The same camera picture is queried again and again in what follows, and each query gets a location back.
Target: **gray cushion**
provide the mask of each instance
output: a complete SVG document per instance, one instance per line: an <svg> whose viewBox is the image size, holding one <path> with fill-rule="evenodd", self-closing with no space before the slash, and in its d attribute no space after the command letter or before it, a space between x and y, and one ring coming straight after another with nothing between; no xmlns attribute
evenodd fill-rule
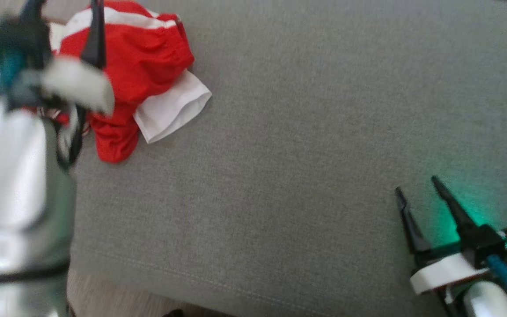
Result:
<svg viewBox="0 0 507 317"><path fill-rule="evenodd" d="M432 174L507 225L507 2L141 3L181 15L214 97L119 165L87 139L76 269L244 317L442 316L394 188L435 243Z"/></svg>

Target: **red and white clothing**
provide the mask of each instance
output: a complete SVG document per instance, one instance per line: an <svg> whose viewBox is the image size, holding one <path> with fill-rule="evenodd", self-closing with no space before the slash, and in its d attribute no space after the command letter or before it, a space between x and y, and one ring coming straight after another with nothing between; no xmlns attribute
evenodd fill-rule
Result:
<svg viewBox="0 0 507 317"><path fill-rule="evenodd" d="M194 58L177 15L155 14L135 2L105 5L104 72L115 109L112 117L92 115L90 123L101 160L119 162L136 147L139 128L148 143L155 142L197 116L212 94L187 71ZM81 54L91 19L86 9L53 31L53 44L63 36L59 55Z"/></svg>

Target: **red cloth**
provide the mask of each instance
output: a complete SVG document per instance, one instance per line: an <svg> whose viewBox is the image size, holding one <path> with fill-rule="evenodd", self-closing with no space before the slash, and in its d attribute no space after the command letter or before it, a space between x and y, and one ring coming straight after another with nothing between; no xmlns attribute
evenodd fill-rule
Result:
<svg viewBox="0 0 507 317"><path fill-rule="evenodd" d="M106 2L118 12L153 18L135 2ZM169 90L181 73L193 64L183 24L175 14L161 14L157 20L175 21L174 26L145 29L127 24L106 24L107 66L115 95L112 117L93 114L97 153L106 162L127 159L138 142L138 126L133 114L148 97ZM60 55L80 56L88 36L83 29L62 41Z"/></svg>

